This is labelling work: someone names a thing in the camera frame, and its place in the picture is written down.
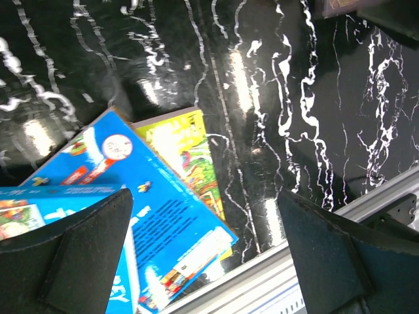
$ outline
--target blue cover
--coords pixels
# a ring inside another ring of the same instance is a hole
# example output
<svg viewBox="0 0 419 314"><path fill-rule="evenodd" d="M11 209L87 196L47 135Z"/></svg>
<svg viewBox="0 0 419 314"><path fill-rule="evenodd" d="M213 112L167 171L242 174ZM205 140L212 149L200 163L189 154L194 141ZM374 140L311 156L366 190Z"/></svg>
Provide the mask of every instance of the blue cover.
<svg viewBox="0 0 419 314"><path fill-rule="evenodd" d="M0 188L0 240L69 216L119 189L120 184Z"/></svg>
<svg viewBox="0 0 419 314"><path fill-rule="evenodd" d="M136 267L124 254L107 314L133 313L136 305L158 313L237 241L112 109L24 184L39 182L120 182L131 190Z"/></svg>

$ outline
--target black marble surface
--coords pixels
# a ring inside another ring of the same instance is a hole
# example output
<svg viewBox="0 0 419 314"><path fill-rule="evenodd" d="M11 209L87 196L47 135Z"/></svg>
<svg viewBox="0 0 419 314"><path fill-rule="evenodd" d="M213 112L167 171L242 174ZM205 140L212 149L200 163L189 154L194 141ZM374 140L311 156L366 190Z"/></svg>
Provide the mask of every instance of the black marble surface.
<svg viewBox="0 0 419 314"><path fill-rule="evenodd" d="M204 112L234 255L284 239L281 188L337 210L419 161L419 52L306 0L4 0L1 185L20 184L108 106Z"/></svg>

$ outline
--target book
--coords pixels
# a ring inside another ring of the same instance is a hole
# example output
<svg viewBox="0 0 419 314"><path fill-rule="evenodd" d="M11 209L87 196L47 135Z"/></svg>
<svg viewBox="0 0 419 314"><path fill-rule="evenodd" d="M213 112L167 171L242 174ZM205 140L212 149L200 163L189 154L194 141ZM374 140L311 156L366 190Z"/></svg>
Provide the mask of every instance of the book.
<svg viewBox="0 0 419 314"><path fill-rule="evenodd" d="M133 127L183 182L225 221L202 111L196 107L181 109L136 122ZM229 249L220 260L231 255Z"/></svg>
<svg viewBox="0 0 419 314"><path fill-rule="evenodd" d="M135 252L128 251L118 265L108 314L133 313L136 308L158 313L237 241L113 108L24 185L39 181L120 183L131 190L134 204L126 245L134 243Z"/></svg>
<svg viewBox="0 0 419 314"><path fill-rule="evenodd" d="M97 186L0 188L0 240L38 229L87 208L120 189Z"/></svg>
<svg viewBox="0 0 419 314"><path fill-rule="evenodd" d="M315 11L317 15L325 18L346 14L359 10L362 7L377 5L387 0L316 0Z"/></svg>

